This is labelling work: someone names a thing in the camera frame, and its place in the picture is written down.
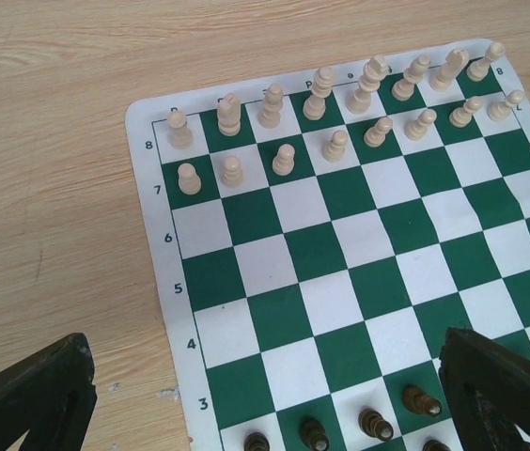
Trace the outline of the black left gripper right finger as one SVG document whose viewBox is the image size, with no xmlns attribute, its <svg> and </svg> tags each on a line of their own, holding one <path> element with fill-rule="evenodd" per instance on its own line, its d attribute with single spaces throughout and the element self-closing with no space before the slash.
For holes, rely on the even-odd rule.
<svg viewBox="0 0 530 451">
<path fill-rule="evenodd" d="M 526 450 L 530 360 L 474 330 L 450 327 L 439 377 L 462 448 Z"/>
</svg>

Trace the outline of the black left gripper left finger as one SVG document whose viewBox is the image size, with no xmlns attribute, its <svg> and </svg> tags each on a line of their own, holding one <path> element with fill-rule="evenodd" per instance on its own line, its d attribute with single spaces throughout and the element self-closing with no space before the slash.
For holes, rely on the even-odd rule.
<svg viewBox="0 0 530 451">
<path fill-rule="evenodd" d="M 0 450 L 79 450 L 97 403 L 95 366 L 73 333 L 0 371 Z"/>
</svg>

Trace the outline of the green white chess board mat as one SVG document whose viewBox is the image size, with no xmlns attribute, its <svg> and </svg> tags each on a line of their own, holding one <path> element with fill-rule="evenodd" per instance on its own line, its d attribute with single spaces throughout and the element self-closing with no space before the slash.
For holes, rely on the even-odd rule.
<svg viewBox="0 0 530 451">
<path fill-rule="evenodd" d="M 347 100 L 364 62 L 335 66 L 323 117 L 304 117 L 314 71 L 303 70 L 132 103 L 125 125 L 190 446 L 240 450 L 252 432 L 273 450 L 300 450 L 300 426 L 319 420 L 334 450 L 458 450 L 449 409 L 409 412 L 407 385 L 442 397 L 439 355 L 448 328 L 468 328 L 530 359 L 530 103 L 503 121 L 478 111 L 464 128 L 450 114 L 521 87 L 506 57 L 480 82 L 461 73 L 443 91 L 421 81 L 392 95 L 416 52 L 390 55 L 369 109 Z M 265 90 L 284 91 L 280 123 L 258 122 Z M 241 101 L 241 129 L 220 133 L 217 104 Z M 437 113 L 426 135 L 405 126 Z M 181 110 L 194 142 L 176 149 L 167 117 Z M 371 148 L 381 117 L 393 128 Z M 348 133 L 343 158 L 323 146 Z M 295 148 L 284 177 L 272 163 Z M 243 183 L 222 182 L 224 160 Z M 198 194 L 179 189 L 192 164 Z M 367 436 L 360 411 L 378 411 L 390 442 Z"/>
</svg>

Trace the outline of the white pawn chess piece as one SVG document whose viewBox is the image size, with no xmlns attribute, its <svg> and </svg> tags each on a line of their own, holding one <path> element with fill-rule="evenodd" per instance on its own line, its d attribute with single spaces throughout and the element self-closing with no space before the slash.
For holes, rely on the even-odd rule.
<svg viewBox="0 0 530 451">
<path fill-rule="evenodd" d="M 511 91 L 503 100 L 494 101 L 487 109 L 488 117 L 500 122 L 505 120 L 513 108 L 516 108 L 525 99 L 525 94 L 522 90 L 515 89 Z"/>
</svg>

